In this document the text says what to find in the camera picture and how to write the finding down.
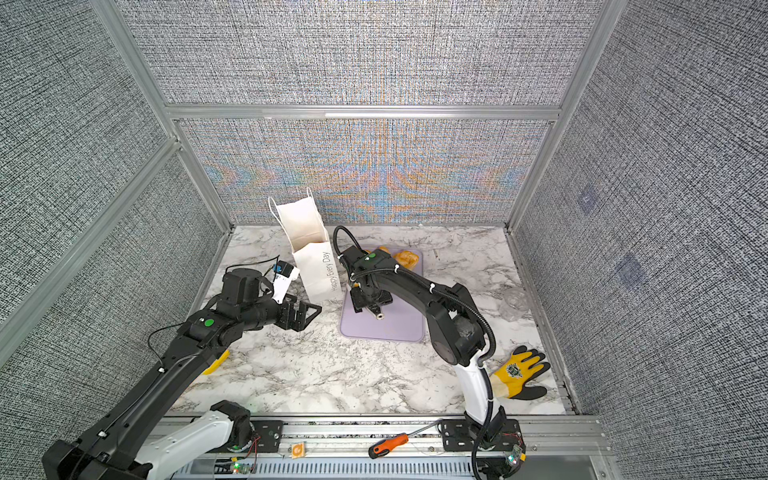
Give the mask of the twisted knot bread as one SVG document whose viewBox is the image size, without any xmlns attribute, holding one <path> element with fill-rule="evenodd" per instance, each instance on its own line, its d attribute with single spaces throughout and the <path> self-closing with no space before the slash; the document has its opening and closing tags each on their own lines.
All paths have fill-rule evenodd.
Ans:
<svg viewBox="0 0 768 480">
<path fill-rule="evenodd" d="M 420 256 L 410 250 L 402 250 L 397 252 L 393 258 L 404 268 L 414 270 L 419 264 Z"/>
</svg>

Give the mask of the white paper gift bag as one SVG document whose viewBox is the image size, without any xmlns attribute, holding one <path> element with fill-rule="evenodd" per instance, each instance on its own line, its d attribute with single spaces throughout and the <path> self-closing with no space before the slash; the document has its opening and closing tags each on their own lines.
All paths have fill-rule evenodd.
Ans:
<svg viewBox="0 0 768 480">
<path fill-rule="evenodd" d="M 336 254 L 310 189 L 295 202 L 278 205 L 268 198 L 269 211 L 286 234 L 306 294 L 312 303 L 342 297 Z"/>
</svg>

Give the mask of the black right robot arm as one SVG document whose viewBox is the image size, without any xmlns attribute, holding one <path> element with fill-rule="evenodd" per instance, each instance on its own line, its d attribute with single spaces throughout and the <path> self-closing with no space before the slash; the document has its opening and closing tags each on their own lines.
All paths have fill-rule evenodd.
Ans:
<svg viewBox="0 0 768 480">
<path fill-rule="evenodd" d="M 432 348 L 459 379 L 465 416 L 476 429 L 475 444 L 489 444 L 505 421 L 485 369 L 485 362 L 495 353 L 496 338 L 467 288 L 435 283 L 381 249 L 362 248 L 345 226 L 334 228 L 331 246 L 346 270 L 357 313 L 380 316 L 385 305 L 399 298 L 424 317 Z"/>
</svg>

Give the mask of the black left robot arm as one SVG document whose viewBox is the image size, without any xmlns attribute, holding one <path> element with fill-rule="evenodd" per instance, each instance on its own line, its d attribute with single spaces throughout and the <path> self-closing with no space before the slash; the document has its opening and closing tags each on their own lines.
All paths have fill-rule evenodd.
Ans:
<svg viewBox="0 0 768 480">
<path fill-rule="evenodd" d="M 187 387 L 247 331 L 274 325 L 303 331 L 321 306 L 277 289 L 259 271 L 237 268 L 223 277 L 222 291 L 182 322 L 152 368 L 76 441 L 54 442 L 42 457 L 48 479 L 142 479 L 156 472 L 139 461 L 140 448 Z"/>
</svg>

